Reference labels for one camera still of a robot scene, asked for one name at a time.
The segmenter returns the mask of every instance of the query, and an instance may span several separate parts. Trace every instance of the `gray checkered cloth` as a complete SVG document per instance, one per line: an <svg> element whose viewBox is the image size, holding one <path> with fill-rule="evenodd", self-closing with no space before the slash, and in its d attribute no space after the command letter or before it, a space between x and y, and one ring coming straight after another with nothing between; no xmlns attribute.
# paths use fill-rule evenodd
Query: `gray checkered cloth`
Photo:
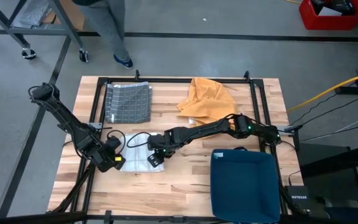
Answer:
<svg viewBox="0 0 358 224"><path fill-rule="evenodd" d="M105 120L109 123L150 121L152 87L148 82L107 85Z"/></svg>

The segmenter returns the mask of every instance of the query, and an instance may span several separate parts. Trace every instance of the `blue tray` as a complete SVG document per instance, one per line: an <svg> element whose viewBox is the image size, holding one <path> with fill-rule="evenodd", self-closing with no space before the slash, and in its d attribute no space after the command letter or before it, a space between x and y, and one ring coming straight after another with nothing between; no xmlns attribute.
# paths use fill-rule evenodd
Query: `blue tray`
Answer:
<svg viewBox="0 0 358 224"><path fill-rule="evenodd" d="M275 169L270 154L215 149L211 156L213 215L230 222L278 222L280 197Z"/></svg>

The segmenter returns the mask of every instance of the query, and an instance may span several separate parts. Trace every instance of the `sneaker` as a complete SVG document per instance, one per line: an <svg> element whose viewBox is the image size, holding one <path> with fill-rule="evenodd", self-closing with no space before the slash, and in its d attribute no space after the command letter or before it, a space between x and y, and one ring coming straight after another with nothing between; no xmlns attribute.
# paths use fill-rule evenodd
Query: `sneaker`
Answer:
<svg viewBox="0 0 358 224"><path fill-rule="evenodd" d="M120 65L126 67L127 69L132 69L132 68L134 68L134 63L132 62L131 59L129 59L128 62L123 62L122 60L119 60L116 55L114 55L114 59L115 59L115 61L116 61L117 63L119 63Z"/></svg>

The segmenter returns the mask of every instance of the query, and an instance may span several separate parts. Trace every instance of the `wooden tabletop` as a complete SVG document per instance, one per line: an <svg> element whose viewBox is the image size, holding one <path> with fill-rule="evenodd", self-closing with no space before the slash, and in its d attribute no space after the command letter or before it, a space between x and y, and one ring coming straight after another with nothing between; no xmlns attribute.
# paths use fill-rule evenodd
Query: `wooden tabletop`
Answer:
<svg viewBox="0 0 358 224"><path fill-rule="evenodd" d="M89 121L96 83L99 77L82 77L76 97L73 114L82 122ZM265 92L273 125L288 125L284 99L277 78L264 78ZM187 118L177 117L176 105L188 96L189 83L150 83L152 86L152 119L141 124L109 124L124 133L163 132L176 126L189 126ZM247 84L224 84L237 103L237 112L254 118L254 110ZM105 89L102 88L98 103L100 114ZM263 109L257 91L260 117ZM106 140L109 130L102 133ZM293 144L292 138L282 136L284 141ZM110 169L105 173L96 171L89 204L89 214L102 215L111 210L113 215L186 215L212 217L209 194L209 162L213 149L230 149L244 146L250 151L259 151L258 139L234 139L227 134L194 140L179 149L164 163L160 173L133 174ZM288 176L299 171L299 163L294 148L282 143L277 146L281 178L288 185ZM48 210L54 209L74 186L80 158L73 145L63 148L62 158ZM293 185L303 185L300 172L291 176ZM79 208L83 202L84 187L80 193Z"/></svg>

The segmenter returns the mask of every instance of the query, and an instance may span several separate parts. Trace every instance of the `concrete floor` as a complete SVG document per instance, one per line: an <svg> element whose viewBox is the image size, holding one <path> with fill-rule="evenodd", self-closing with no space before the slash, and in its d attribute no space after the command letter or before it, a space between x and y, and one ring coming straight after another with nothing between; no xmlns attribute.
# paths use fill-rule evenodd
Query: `concrete floor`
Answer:
<svg viewBox="0 0 358 224"><path fill-rule="evenodd" d="M289 2L223 2L127 0L126 31L358 36L358 28L351 32L308 31L300 21L298 6ZM0 7L9 15L14 3L0 0ZM36 60L23 60L20 46L9 36L0 35L0 200L37 109L26 91L30 86L48 81L64 41L64 37L47 36L26 36L26 39L37 52ZM78 47L71 44L57 81L61 100L70 109L81 76L133 76L135 72L114 63L112 52L99 37L82 39L90 52L90 63L80 62ZM358 44L127 38L126 45L135 68L144 75L241 77L249 70L254 78L279 78L287 108L353 77L358 67ZM337 96L304 121L354 98ZM313 105L290 113L290 121ZM330 133L355 121L358 121L358 102L308 124L300 137ZM9 215L45 212L65 137L56 124L47 113ZM358 130L309 141L312 142L358 147Z"/></svg>

